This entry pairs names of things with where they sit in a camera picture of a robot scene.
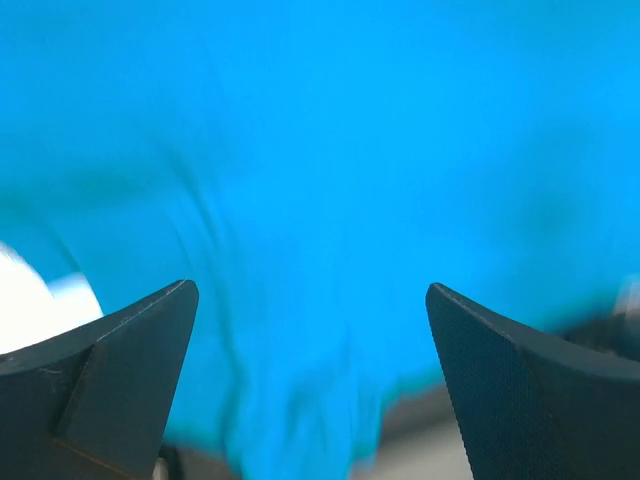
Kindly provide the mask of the blue t shirt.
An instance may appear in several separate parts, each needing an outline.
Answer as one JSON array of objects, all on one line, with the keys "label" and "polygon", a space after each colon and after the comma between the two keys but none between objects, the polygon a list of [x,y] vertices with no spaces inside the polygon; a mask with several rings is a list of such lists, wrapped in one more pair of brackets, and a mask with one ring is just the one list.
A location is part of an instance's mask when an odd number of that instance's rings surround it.
[{"label": "blue t shirt", "polygon": [[1,241],[200,302],[168,438],[345,479],[441,379],[439,282],[523,323],[639,273],[635,1],[5,1]]}]

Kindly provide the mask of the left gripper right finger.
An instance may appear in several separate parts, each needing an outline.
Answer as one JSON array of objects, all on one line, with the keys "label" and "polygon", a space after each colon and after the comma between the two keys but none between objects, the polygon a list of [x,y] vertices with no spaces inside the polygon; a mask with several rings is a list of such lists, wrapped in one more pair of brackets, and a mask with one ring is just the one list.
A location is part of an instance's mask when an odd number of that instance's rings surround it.
[{"label": "left gripper right finger", "polygon": [[433,284],[426,310],[472,475],[639,475],[639,291],[554,335]]}]

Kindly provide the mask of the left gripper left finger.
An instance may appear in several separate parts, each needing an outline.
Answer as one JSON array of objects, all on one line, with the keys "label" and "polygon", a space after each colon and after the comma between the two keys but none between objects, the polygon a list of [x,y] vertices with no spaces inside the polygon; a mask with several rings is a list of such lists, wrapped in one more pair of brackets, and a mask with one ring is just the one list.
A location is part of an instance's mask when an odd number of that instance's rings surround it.
[{"label": "left gripper left finger", "polygon": [[198,300],[193,281],[176,281],[3,354],[2,478],[151,478]]}]

